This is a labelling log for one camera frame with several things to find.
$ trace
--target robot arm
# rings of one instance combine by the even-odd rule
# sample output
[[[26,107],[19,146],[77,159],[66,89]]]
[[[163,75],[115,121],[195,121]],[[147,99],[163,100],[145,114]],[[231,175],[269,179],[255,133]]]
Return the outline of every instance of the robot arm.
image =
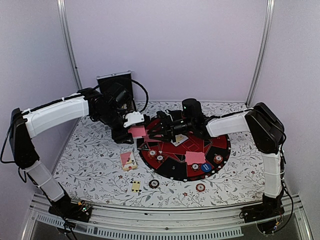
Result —
[[[34,109],[12,111],[9,141],[14,162],[50,199],[50,213],[79,221],[88,221],[91,214],[86,204],[71,203],[66,191],[40,161],[31,139],[59,124],[90,116],[91,120],[101,121],[111,128],[116,143],[133,144],[128,127],[144,122],[145,117],[137,111],[124,114],[122,106],[131,96],[121,85],[116,88],[118,91],[114,91],[113,86],[113,94],[86,88]]]
[[[270,218],[284,213],[281,198],[284,190],[284,158],[282,144],[284,126],[272,111],[258,103],[253,108],[224,116],[206,117],[201,104],[193,98],[182,102],[181,111],[157,112],[159,124],[148,131],[149,137],[162,141],[176,141],[176,135],[192,132],[196,137],[209,139],[236,132],[251,132],[264,164],[265,187],[262,204],[244,207],[241,217],[246,222]]]

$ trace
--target vent grille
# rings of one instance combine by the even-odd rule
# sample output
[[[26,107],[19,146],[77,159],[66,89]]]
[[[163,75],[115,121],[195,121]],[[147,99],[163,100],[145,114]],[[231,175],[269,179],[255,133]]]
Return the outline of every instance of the vent grille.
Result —
[[[64,221],[62,219],[43,213],[37,214],[37,220],[57,228],[63,228],[64,226]],[[202,233],[137,233],[111,230],[98,226],[87,226],[83,228],[79,227],[79,229],[76,227],[74,232],[110,240],[223,240],[243,236],[240,227],[207,231]]]

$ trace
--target pink card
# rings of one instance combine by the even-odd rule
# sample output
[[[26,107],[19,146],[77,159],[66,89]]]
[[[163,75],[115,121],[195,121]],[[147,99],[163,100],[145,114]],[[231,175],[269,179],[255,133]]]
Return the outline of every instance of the pink card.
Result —
[[[131,155],[131,151],[120,154],[122,167],[126,165],[126,163],[130,160],[130,155]]]
[[[205,153],[204,152],[186,151],[185,152],[185,162],[187,165],[205,164],[206,163]]]
[[[145,126],[132,126],[129,128],[128,133],[132,134],[134,139],[139,139],[146,135],[146,129]]]

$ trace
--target white patterned surface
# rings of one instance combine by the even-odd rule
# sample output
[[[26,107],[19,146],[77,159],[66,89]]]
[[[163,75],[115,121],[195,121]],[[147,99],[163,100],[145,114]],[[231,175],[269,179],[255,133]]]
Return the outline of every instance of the white patterned surface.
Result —
[[[137,103],[141,109],[142,102]],[[145,114],[153,117],[159,110],[181,110],[180,102],[150,102]],[[245,109],[243,103],[203,102],[205,115],[223,115]],[[259,201],[264,191],[261,154],[248,132],[229,134],[231,154],[227,164],[216,174],[198,181],[175,181],[148,168],[135,144],[116,144],[111,130],[100,122],[84,117],[78,123],[56,167],[57,179],[71,197],[114,205],[187,208],[232,205]],[[138,169],[124,172],[120,154],[133,151]],[[131,193],[130,181],[141,181],[140,195]],[[149,187],[157,179],[160,186]],[[203,183],[205,191],[196,185]]]

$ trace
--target wire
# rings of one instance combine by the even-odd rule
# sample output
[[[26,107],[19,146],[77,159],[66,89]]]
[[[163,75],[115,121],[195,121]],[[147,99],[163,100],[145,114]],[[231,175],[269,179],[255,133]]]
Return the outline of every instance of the wire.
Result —
[[[58,99],[58,100],[54,100],[54,101],[48,102],[46,104],[43,104],[41,106],[37,106],[35,108],[32,108],[32,109],[24,112],[22,115],[26,115],[26,114],[29,114],[31,112],[34,112],[34,111],[49,107],[49,106],[51,106],[53,104],[57,104],[57,103],[60,103],[60,102],[66,101],[66,100],[75,99],[75,98],[82,97],[82,96],[83,96],[82,94],[77,94],[77,95],[67,96],[67,97],[64,97],[64,98],[61,98],[61,99]]]
[[[278,229],[275,231],[275,233],[281,231],[281,230],[289,223],[292,215],[294,214],[294,200],[293,200],[292,196],[290,195],[289,191],[287,190],[287,186],[285,186],[284,181],[282,181],[282,187],[283,187],[283,190],[285,191],[285,193],[288,195],[288,197],[289,197],[290,200],[291,200],[291,213],[290,213],[290,216],[289,216],[288,220],[285,222],[285,224],[282,225],[281,228],[278,228]]]
[[[27,174],[26,174],[26,171],[23,171],[24,172],[24,178],[22,177],[21,175],[21,172],[20,172],[21,168],[18,167],[18,174],[19,174],[19,177],[21,178],[21,180],[26,184],[27,183]]]
[[[13,163],[15,163],[15,161],[3,161],[3,155],[4,155],[4,152],[5,152],[5,148],[6,148],[6,145],[7,145],[7,141],[8,141],[8,137],[9,137],[10,131],[11,131],[11,129],[13,128],[13,126],[15,125],[16,121],[19,119],[19,117],[20,117],[20,116],[17,116],[17,117],[12,121],[12,123],[11,123],[10,126],[9,126],[8,131],[6,132],[5,139],[4,139],[4,143],[3,143],[2,149],[1,149],[1,154],[0,154],[0,162],[3,163],[3,164],[13,164]]]
[[[55,205],[52,203],[51,199],[48,197],[48,195],[45,193],[45,191],[39,187],[43,194],[45,195],[46,199],[49,201],[49,203],[51,204],[51,206],[54,208],[54,210],[56,211],[57,214],[59,214],[60,218],[63,219],[64,221],[64,230],[67,230],[67,227],[70,229],[70,232],[74,238],[74,240],[78,240],[74,231],[72,230],[72,227],[69,225],[70,223],[68,222],[67,218],[63,216],[63,214],[55,207]],[[69,240],[72,240],[69,236],[68,236],[68,233],[65,234],[65,236],[69,239]]]
[[[282,157],[284,163],[286,164],[287,162],[286,162],[286,158],[285,158],[285,154],[284,154],[284,144],[285,144],[285,141],[287,140],[287,135],[280,127],[278,127],[272,121],[270,121],[268,118],[266,118],[261,111],[259,111],[257,109],[253,109],[253,111],[256,111],[257,113],[259,113],[264,120],[268,121],[272,126],[274,126],[276,129],[278,129],[280,131],[280,133],[282,134],[283,141],[280,146],[280,153],[281,153],[281,157]]]
[[[129,79],[129,78],[125,78],[125,77],[122,77],[120,76],[119,77],[120,79],[123,79],[123,80],[127,80],[127,81],[131,81],[133,82],[134,84],[137,84],[145,93],[145,104],[144,104],[144,107],[143,109],[141,110],[141,112],[143,112],[144,110],[146,110],[147,106],[148,106],[148,102],[149,102],[149,94],[148,94],[148,91],[145,89],[145,87],[138,81],[136,80],[133,80],[133,79]]]

